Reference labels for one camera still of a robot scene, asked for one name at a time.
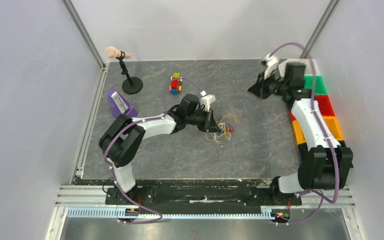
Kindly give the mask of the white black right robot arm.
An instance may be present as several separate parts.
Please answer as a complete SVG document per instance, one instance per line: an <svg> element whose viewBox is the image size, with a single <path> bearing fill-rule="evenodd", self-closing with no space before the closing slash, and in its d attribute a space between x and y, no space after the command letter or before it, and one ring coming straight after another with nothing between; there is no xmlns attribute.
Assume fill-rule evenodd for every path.
<svg viewBox="0 0 384 240"><path fill-rule="evenodd" d="M342 145L330 131L312 98L313 91L305 88L305 65L286 64L284 77L267 70L258 74L247 90L264 100L277 95L287 105L300 126L305 139L299 145L301 162L296 173L275 177L269 189L269 199L282 204L289 194L310 190L341 190L352 167L353 152Z"/></svg>

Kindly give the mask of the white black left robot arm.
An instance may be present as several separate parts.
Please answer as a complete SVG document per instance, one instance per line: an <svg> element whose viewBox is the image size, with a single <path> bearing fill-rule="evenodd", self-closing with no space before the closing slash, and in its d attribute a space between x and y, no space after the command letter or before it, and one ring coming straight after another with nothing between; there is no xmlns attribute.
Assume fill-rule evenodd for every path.
<svg viewBox="0 0 384 240"><path fill-rule="evenodd" d="M159 135L175 134L188 125L204 133L221 133L211 108L215 101L215 95L204 91L200 97L188 93L179 104L159 115L138 118L121 114L114 120L100 138L98 146L119 188L117 197L124 204L132 204L137 198L132 161L141 142Z"/></svg>

